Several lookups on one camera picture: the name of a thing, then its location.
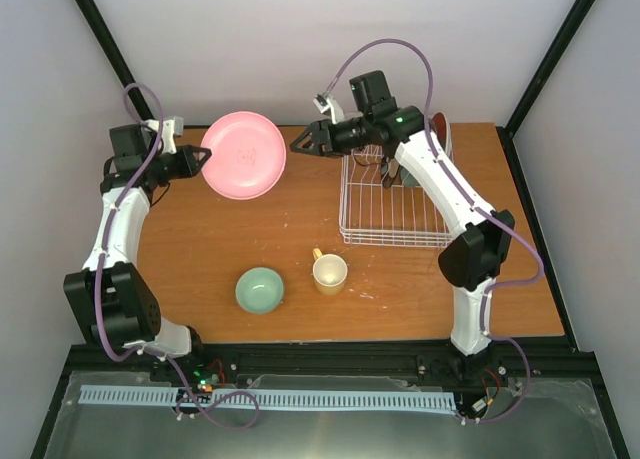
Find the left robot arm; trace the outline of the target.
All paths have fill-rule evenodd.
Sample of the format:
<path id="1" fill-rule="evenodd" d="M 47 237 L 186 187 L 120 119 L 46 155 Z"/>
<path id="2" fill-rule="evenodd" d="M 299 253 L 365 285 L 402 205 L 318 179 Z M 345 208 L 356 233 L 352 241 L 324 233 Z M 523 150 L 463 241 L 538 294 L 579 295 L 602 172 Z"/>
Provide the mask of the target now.
<path id="1" fill-rule="evenodd" d="M 183 130 L 177 116 L 110 130 L 113 154 L 103 166 L 98 233 L 81 270 L 65 277 L 63 290 L 87 343 L 115 361 L 145 352 L 172 357 L 174 371 L 193 382 L 208 369 L 201 338 L 194 328 L 162 315 L 136 267 L 155 191 L 196 176 L 211 156 L 206 148 L 176 145 Z"/>

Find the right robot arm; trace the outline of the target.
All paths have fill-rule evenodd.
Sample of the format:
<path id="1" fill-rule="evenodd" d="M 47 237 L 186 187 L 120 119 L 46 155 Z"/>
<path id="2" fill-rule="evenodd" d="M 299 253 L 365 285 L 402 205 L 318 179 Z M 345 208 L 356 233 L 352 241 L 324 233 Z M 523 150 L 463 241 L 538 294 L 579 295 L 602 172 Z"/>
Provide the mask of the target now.
<path id="1" fill-rule="evenodd" d="M 342 157 L 366 146 L 382 149 L 418 182 L 434 204 L 451 236 L 438 256 L 438 266 L 453 288 L 452 345 L 467 358 L 490 344 L 490 286 L 505 262 L 515 220 L 496 211 L 462 176 L 431 131 L 418 107 L 401 108 L 380 70 L 349 82 L 359 116 L 346 118 L 329 94 L 314 97 L 323 119 L 312 122 L 293 141 L 296 153 Z"/>

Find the red teal flower plate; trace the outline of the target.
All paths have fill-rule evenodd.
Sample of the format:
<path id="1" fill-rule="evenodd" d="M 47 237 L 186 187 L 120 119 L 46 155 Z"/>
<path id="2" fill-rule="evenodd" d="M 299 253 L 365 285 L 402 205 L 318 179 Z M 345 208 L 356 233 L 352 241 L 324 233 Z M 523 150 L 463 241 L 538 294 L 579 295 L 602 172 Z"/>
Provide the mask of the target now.
<path id="1" fill-rule="evenodd" d="M 442 112 L 438 112 L 431 117 L 430 124 L 434 126 L 436 137 L 442 148 L 445 149 L 450 138 L 450 125 L 448 119 Z"/>

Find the pink plate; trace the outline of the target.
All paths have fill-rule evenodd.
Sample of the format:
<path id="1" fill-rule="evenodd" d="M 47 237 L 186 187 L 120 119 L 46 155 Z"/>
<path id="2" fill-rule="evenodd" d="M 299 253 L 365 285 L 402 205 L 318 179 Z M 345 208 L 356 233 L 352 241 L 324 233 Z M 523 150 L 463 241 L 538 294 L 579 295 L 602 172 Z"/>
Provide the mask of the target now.
<path id="1" fill-rule="evenodd" d="M 269 192 L 286 165 L 286 144 L 268 118 L 237 111 L 218 119 L 201 146 L 211 152 L 202 168 L 207 185 L 233 200 L 251 200 Z"/>

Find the yellow mug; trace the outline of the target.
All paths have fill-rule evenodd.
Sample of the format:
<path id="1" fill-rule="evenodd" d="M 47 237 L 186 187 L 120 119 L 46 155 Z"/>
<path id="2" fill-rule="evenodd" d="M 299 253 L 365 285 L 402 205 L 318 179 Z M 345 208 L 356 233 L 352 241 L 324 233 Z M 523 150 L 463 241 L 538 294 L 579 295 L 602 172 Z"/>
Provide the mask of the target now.
<path id="1" fill-rule="evenodd" d="M 342 291 L 348 276 L 348 265 L 336 254 L 325 254 L 319 248 L 312 251 L 312 277 L 321 294 L 334 296 Z"/>

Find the mint green bowl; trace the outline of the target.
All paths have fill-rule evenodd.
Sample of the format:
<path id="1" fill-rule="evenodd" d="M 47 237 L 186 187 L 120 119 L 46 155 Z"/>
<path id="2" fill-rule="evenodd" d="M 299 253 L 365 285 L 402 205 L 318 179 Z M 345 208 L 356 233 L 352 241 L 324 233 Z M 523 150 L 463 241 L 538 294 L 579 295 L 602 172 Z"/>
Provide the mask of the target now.
<path id="1" fill-rule="evenodd" d="M 235 297 L 239 307 L 248 313 L 270 313 L 284 297 L 284 282 L 273 269 L 252 268 L 238 279 Z"/>

